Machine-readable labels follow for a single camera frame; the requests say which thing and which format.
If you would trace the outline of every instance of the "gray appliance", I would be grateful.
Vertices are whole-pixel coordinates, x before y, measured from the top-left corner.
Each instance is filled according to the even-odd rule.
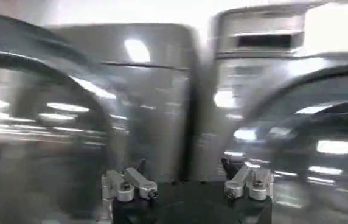
[[[176,24],[102,24],[56,27],[55,33],[105,67],[103,79],[124,86],[130,95],[131,147],[116,158],[126,167],[145,160],[155,181],[178,180],[187,159],[187,129],[192,128],[196,58],[191,31]]]
[[[225,179],[221,158],[271,169],[273,222],[348,223],[348,4],[229,10],[216,24],[192,178]]]
[[[0,223],[99,219],[101,175],[129,129],[108,116],[127,117],[129,97],[102,72],[64,39],[0,16]]]

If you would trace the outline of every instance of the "laundry machine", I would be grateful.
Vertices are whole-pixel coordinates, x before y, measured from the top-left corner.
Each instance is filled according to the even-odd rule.
[[[273,222],[347,223],[348,4],[229,10],[215,39],[192,178],[269,169]]]
[[[64,39],[0,16],[0,223],[97,220],[129,97]]]

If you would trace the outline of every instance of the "washer door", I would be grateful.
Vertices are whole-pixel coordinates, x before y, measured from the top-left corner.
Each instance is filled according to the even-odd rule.
[[[268,102],[235,131],[224,156],[273,171],[276,223],[348,223],[348,75]]]
[[[52,33],[0,16],[0,223],[97,220],[122,164],[124,94]]]

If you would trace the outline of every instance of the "metal surface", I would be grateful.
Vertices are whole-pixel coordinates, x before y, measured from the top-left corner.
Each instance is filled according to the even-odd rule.
[[[127,151],[127,95],[54,34],[0,16],[0,223],[95,220]]]
[[[174,181],[182,171],[196,58],[190,30],[174,24],[104,24],[52,29],[104,63],[106,75],[133,99],[128,121],[135,138],[126,167],[146,160],[144,175]]]
[[[266,200],[273,191],[269,189],[273,181],[270,170],[256,169],[252,174],[253,178],[247,184],[249,197],[258,201]]]
[[[243,196],[243,188],[252,175],[249,167],[242,167],[233,179],[224,183],[224,190],[229,198],[236,199]]]
[[[221,180],[223,155],[246,158],[273,171],[274,223],[348,223],[348,51],[235,57],[217,56],[223,94],[204,119],[193,177]]]
[[[132,201],[135,188],[124,180],[124,177],[117,171],[109,170],[106,172],[106,183],[110,198],[116,197],[122,202]]]
[[[154,181],[147,180],[134,168],[124,170],[124,178],[133,186],[139,189],[140,197],[144,199],[154,199],[158,196],[158,186]]]

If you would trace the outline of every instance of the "silver bracket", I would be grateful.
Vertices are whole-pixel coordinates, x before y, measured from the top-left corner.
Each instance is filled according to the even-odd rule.
[[[267,196],[271,198],[273,193],[273,176],[268,169],[256,169],[252,173],[252,178],[247,184],[248,195],[250,198],[262,201]]]
[[[268,169],[254,169],[242,167],[233,177],[224,184],[224,191],[228,198],[236,199],[244,194],[244,187],[248,188],[249,197],[255,200],[272,198],[273,176]]]
[[[242,167],[233,179],[226,181],[224,191],[230,199],[236,199],[243,196],[243,188],[251,176],[252,170],[249,167]]]
[[[123,176],[115,170],[109,170],[106,172],[106,177],[102,178],[102,182],[105,183],[102,187],[103,198],[116,197],[119,201],[128,202],[132,201],[134,197],[134,186],[125,181]]]
[[[134,168],[126,168],[124,171],[125,180],[139,189],[140,197],[151,200],[158,197],[158,186],[154,181],[147,180]]]

